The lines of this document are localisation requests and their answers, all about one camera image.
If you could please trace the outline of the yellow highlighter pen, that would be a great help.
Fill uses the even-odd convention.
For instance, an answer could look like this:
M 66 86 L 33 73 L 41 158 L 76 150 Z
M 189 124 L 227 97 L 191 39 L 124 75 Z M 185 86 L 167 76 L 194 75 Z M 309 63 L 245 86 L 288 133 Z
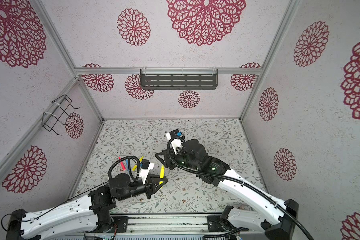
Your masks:
M 160 178 L 163 179 L 164 176 L 165 176 L 165 167 L 164 167 L 164 165 L 162 165 L 161 170 L 160 170 Z
M 139 159 L 139 161 L 140 161 L 139 164 L 141 164 L 143 158 L 144 158 L 144 157 L 142 156 L 142 157 Z M 132 168 L 132 171 L 135 171 L 137 168 L 138 168 L 138 164 L 136 164 L 136 165 Z

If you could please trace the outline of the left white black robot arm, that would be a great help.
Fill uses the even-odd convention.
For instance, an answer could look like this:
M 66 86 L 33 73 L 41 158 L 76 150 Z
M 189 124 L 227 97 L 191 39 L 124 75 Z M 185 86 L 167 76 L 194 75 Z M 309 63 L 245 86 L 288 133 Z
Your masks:
M 114 227 L 110 210 L 116 202 L 145 194 L 151 198 L 168 182 L 148 174 L 133 182 L 128 174 L 118 174 L 89 194 L 48 210 L 11 213 L 7 240 L 50 240 L 73 233 L 103 233 Z

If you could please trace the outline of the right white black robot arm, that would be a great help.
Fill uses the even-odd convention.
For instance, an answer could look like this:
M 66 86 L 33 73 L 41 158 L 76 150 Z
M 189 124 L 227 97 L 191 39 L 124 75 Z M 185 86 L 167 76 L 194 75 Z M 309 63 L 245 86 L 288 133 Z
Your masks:
M 253 208 L 252 211 L 232 206 L 224 209 L 220 223 L 229 229 L 230 234 L 248 229 L 263 233 L 269 240 L 290 240 L 295 228 L 299 228 L 307 239 L 313 239 L 298 221 L 299 204 L 296 201 L 276 198 L 251 184 L 228 164 L 210 156 L 197 139 L 187 141 L 181 133 L 167 134 L 167 138 L 166 149 L 156 154 L 165 168 L 179 168 L 193 174 Z

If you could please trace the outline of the pink highlighter pen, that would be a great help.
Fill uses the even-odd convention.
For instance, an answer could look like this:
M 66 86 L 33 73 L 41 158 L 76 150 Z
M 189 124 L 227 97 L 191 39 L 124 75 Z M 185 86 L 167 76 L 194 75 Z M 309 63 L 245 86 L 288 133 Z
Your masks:
M 126 170 L 127 170 L 124 161 L 121 161 L 121 162 L 120 162 L 120 165 L 121 165 L 122 171 L 126 171 Z

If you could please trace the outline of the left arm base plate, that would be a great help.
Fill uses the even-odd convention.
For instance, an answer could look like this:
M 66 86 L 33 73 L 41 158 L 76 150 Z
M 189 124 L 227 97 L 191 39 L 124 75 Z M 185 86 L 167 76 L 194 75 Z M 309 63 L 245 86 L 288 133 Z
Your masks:
M 126 233 L 129 217 L 127 216 L 111 216 L 112 222 L 106 233 Z

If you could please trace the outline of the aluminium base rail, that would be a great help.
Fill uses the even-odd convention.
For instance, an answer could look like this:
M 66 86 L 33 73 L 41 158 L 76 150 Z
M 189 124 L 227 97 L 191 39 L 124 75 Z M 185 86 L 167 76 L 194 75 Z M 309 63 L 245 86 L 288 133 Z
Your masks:
M 225 215 L 228 221 L 239 229 L 231 232 L 209 232 L 207 225 L 208 215 Z M 179 215 L 131 215 L 129 217 L 126 233 L 116 233 L 117 235 L 191 235 L 205 234 L 207 238 L 221 238 L 223 235 L 234 235 L 240 232 L 246 234 L 259 235 L 264 234 L 269 240 L 290 240 L 294 233 L 296 224 L 286 214 L 277 217 L 275 224 L 266 220 L 258 212 L 243 211 L 231 206 L 220 214 L 179 214 Z M 112 233 L 73 233 L 64 235 L 88 235 L 88 236 L 106 236 Z

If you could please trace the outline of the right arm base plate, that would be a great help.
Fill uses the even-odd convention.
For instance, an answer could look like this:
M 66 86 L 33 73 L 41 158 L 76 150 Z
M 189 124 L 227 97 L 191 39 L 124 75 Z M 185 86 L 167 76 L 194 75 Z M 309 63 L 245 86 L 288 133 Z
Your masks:
M 229 221 L 228 216 L 208 215 L 207 225 L 209 232 L 231 232 L 239 228 L 234 227 Z

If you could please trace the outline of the dark metal wall shelf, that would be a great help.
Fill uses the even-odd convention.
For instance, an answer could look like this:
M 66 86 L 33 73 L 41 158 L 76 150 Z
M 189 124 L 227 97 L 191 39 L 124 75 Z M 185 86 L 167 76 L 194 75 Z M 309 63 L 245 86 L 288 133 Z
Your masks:
M 144 90 L 215 90 L 219 71 L 208 70 L 140 70 L 140 85 Z

